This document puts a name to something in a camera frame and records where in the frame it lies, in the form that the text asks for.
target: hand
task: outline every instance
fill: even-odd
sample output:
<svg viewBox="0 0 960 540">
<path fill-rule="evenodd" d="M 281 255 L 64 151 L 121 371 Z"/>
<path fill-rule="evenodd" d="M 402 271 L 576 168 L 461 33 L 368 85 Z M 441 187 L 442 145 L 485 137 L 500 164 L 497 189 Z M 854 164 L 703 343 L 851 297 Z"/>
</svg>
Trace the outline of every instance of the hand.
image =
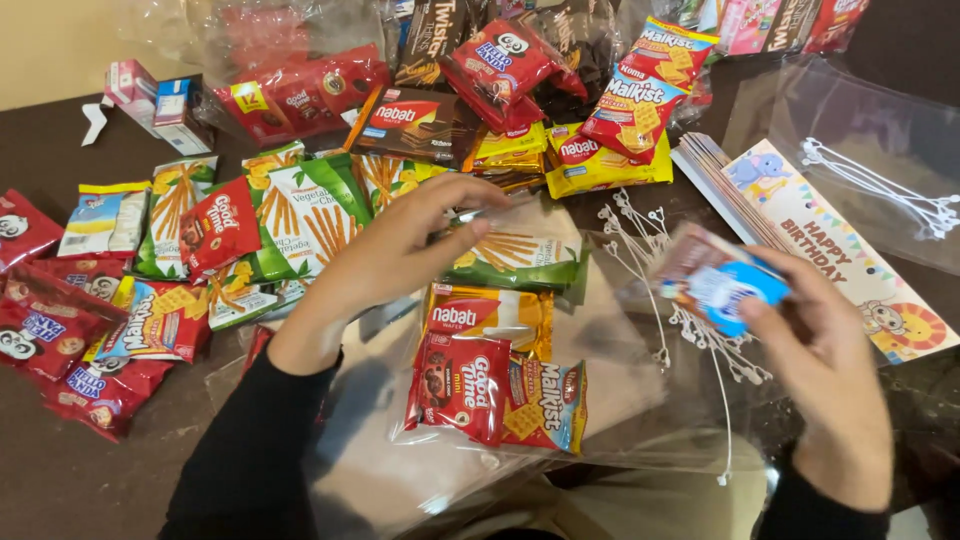
<svg viewBox="0 0 960 540">
<path fill-rule="evenodd" d="M 756 298 L 739 308 L 806 420 L 794 466 L 839 503 L 885 509 L 893 489 L 893 432 L 863 315 L 809 262 L 769 248 L 745 249 L 793 289 L 783 315 Z"/>
<path fill-rule="evenodd" d="M 449 224 L 447 209 L 510 204 L 495 185 L 458 173 L 438 175 L 396 199 L 310 285 L 270 342 L 271 362 L 294 375 L 332 366 L 353 316 L 426 286 L 490 229 L 477 218 L 426 247 L 427 236 Z"/>
</svg>

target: right hand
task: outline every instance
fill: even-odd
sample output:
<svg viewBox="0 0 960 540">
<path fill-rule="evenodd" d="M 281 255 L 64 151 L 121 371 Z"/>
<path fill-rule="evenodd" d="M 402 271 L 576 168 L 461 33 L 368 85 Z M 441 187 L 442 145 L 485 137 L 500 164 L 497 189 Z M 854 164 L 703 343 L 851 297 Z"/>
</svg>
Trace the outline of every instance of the right hand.
<svg viewBox="0 0 960 540">
<path fill-rule="evenodd" d="M 740 315 L 806 420 L 794 466 L 839 503 L 884 510 L 893 489 L 893 432 L 863 315 L 809 262 L 745 249 L 793 289 L 783 303 L 786 318 L 756 298 L 740 303 Z"/>
</svg>

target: pink carton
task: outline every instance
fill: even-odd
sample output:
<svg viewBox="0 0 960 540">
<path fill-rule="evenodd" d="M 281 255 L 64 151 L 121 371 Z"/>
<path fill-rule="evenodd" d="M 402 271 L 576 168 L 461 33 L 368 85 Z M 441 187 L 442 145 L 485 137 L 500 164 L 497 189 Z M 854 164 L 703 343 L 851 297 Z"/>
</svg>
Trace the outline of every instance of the pink carton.
<svg viewBox="0 0 960 540">
<path fill-rule="evenodd" d="M 728 0 L 717 52 L 725 55 L 760 52 L 779 8 L 780 0 Z"/>
<path fill-rule="evenodd" d="M 140 62 L 115 61 L 107 70 L 104 95 L 150 135 L 160 138 L 153 128 L 156 113 L 156 79 Z"/>
</svg>

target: beige wall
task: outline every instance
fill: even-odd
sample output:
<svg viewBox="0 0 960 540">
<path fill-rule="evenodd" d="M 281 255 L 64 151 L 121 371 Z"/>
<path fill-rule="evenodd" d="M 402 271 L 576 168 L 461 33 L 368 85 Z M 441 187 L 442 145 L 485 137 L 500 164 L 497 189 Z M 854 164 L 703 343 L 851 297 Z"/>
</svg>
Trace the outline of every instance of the beige wall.
<svg viewBox="0 0 960 540">
<path fill-rule="evenodd" d="M 112 61 L 136 58 L 158 79 L 198 68 L 117 37 L 115 6 L 138 0 L 5 0 L 0 110 L 102 92 Z"/>
</svg>

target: black sleeve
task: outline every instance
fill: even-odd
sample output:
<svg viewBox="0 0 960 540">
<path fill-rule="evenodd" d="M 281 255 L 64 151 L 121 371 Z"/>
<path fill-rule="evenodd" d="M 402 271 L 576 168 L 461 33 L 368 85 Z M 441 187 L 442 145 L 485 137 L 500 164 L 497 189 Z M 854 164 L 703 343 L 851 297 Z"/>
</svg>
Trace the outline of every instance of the black sleeve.
<svg viewBox="0 0 960 540">
<path fill-rule="evenodd" d="M 884 540 L 890 527 L 886 512 L 868 513 L 822 495 L 793 467 L 780 472 L 777 491 L 763 514 L 757 540 Z"/>
<path fill-rule="evenodd" d="M 309 535 L 300 459 L 343 353 L 334 367 L 297 377 L 266 349 L 183 465 L 160 538 Z"/>
</svg>

